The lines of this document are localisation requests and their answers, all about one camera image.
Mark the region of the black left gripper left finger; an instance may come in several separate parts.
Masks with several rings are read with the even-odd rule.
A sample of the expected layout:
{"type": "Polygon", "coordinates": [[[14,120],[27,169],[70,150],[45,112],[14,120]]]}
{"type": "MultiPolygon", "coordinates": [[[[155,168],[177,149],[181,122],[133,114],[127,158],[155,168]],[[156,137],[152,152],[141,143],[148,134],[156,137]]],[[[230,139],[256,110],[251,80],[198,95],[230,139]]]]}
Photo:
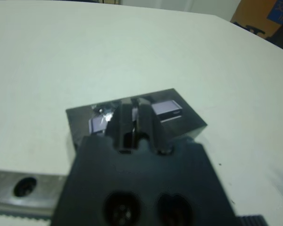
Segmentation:
{"type": "Polygon", "coordinates": [[[131,98],[120,100],[107,124],[105,135],[112,138],[112,145],[118,153],[132,153],[136,149],[137,128],[131,98]]]}

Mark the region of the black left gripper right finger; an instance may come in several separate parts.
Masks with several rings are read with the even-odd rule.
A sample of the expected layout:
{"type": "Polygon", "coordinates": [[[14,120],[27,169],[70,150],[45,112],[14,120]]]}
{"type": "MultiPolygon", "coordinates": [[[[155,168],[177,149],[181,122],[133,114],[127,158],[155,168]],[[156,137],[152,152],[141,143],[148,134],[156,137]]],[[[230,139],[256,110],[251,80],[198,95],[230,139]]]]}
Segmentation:
{"type": "Polygon", "coordinates": [[[166,138],[165,130],[155,114],[150,101],[144,98],[134,100],[133,148],[139,148],[140,141],[146,140],[148,149],[157,155],[171,155],[173,146],[166,138]]]}

